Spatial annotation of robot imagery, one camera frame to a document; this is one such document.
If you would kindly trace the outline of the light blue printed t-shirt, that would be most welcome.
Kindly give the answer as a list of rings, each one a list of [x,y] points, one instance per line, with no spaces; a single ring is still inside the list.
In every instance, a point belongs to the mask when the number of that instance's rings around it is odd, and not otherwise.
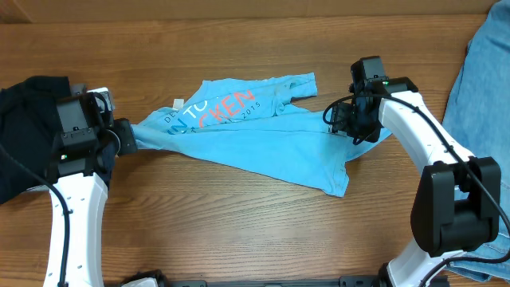
[[[132,129],[140,149],[176,151],[342,197],[346,162],[375,144],[332,134],[324,112],[292,104],[317,94],[314,73],[203,81],[182,107],[159,108]]]

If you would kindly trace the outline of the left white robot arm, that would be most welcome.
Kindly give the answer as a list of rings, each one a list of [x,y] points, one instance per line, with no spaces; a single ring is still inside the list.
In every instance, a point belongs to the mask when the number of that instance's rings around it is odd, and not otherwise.
[[[57,102],[62,130],[47,180],[53,208],[46,286],[102,286],[101,229],[118,156],[137,152],[125,118],[115,119],[107,88],[75,92]]]

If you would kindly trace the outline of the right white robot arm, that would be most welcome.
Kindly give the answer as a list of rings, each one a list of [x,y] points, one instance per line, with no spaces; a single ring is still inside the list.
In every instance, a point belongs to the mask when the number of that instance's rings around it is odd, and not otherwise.
[[[351,66],[349,96],[331,103],[323,120],[354,145],[375,143],[387,128],[421,178],[410,214],[413,237],[376,275],[342,276],[341,286],[447,286],[440,272],[456,261],[484,262],[468,253],[496,239],[508,223],[500,207],[501,170],[492,157],[462,147],[431,115],[407,77],[389,78],[380,57]]]

